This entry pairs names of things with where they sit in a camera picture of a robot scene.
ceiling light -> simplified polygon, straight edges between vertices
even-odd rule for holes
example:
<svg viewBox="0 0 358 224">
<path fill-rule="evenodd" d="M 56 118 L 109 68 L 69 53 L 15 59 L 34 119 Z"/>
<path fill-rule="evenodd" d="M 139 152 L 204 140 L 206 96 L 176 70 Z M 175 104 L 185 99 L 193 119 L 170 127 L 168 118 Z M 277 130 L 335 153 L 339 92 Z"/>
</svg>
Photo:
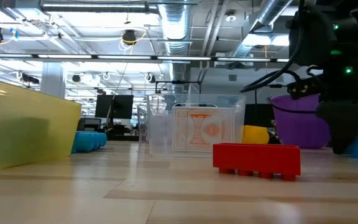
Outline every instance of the ceiling light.
<svg viewBox="0 0 358 224">
<path fill-rule="evenodd" d="M 272 45 L 275 46 L 289 46 L 290 40 L 288 39 L 288 35 L 277 35 L 272 40 Z"/>
<path fill-rule="evenodd" d="M 223 62 L 269 62 L 269 58 L 218 58 Z"/>
<path fill-rule="evenodd" d="M 19 58 L 31 58 L 32 55 L 29 54 L 0 54 L 0 57 L 19 57 Z"/>
<path fill-rule="evenodd" d="M 159 56 L 158 60 L 197 60 L 205 61 L 211 60 L 211 57 L 174 57 L 174 56 Z"/>
<path fill-rule="evenodd" d="M 44 4 L 42 7 L 123 7 L 132 8 L 139 7 L 138 5 L 130 4 Z"/>
<path fill-rule="evenodd" d="M 150 56 L 135 56 L 135 55 L 99 55 L 100 59 L 139 59 L 139 60 L 150 60 L 152 57 Z"/>
<path fill-rule="evenodd" d="M 277 59 L 277 62 L 287 63 L 290 59 Z"/>
<path fill-rule="evenodd" d="M 248 34 L 248 36 L 242 41 L 243 45 L 270 45 L 270 37 L 266 35 Z"/>
<path fill-rule="evenodd" d="M 92 58 L 90 55 L 38 55 L 40 58 Z"/>
</svg>

purple container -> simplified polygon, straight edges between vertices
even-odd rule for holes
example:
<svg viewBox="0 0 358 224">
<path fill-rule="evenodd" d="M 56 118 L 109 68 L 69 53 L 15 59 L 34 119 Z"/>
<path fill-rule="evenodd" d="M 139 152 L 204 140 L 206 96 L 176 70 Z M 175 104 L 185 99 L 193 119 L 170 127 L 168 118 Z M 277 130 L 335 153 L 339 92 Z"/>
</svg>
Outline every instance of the purple container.
<svg viewBox="0 0 358 224">
<path fill-rule="evenodd" d="M 318 95 L 302 97 L 277 96 L 271 103 L 279 108 L 293 111 L 315 111 Z M 296 145 L 303 149 L 319 149 L 328 144 L 328 124 L 315 114 L 290 113 L 273 107 L 278 139 L 282 144 Z"/>
</svg>

transparent box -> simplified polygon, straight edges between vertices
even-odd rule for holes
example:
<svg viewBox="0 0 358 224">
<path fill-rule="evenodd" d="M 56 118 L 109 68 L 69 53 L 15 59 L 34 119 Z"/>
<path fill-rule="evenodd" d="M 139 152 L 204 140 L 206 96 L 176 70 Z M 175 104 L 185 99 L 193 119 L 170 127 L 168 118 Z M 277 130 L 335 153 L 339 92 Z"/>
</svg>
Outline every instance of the transparent box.
<svg viewBox="0 0 358 224">
<path fill-rule="evenodd" d="M 245 111 L 244 95 L 149 95 L 150 153 L 212 157 L 213 144 L 242 142 Z"/>
</svg>

floor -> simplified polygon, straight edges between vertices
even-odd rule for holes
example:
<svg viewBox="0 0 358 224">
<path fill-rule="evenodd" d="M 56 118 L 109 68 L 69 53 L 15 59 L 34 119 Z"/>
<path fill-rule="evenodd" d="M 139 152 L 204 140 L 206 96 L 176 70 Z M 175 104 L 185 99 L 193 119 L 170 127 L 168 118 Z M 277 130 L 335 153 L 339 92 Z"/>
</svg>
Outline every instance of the floor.
<svg viewBox="0 0 358 224">
<path fill-rule="evenodd" d="M 358 223 L 358 159 L 302 152 L 295 182 L 219 174 L 210 159 L 152 157 L 147 145 L 0 170 L 0 223 Z"/>
</svg>

ceiling duct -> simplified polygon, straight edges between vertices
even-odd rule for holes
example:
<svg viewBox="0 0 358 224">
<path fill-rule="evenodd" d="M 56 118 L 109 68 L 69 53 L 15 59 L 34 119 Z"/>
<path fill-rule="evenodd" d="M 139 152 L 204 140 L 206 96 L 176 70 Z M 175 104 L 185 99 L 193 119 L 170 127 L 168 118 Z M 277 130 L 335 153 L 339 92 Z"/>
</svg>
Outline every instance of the ceiling duct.
<svg viewBox="0 0 358 224">
<path fill-rule="evenodd" d="M 260 6 L 260 10 L 247 16 L 244 21 L 244 40 L 238 45 L 237 49 L 232 52 L 230 57 L 246 57 L 254 47 L 253 45 L 244 44 L 249 32 L 265 26 L 273 26 L 273 23 L 291 3 L 292 0 L 264 0 Z"/>
<path fill-rule="evenodd" d="M 162 32 L 165 40 L 167 55 L 188 55 L 189 43 L 175 42 L 185 40 L 189 33 L 190 6 L 182 4 L 160 4 L 158 10 L 161 15 Z M 185 63 L 170 63 L 170 78 L 175 81 L 188 81 L 190 67 Z M 183 86 L 172 85 L 175 93 L 182 92 Z"/>
</svg>

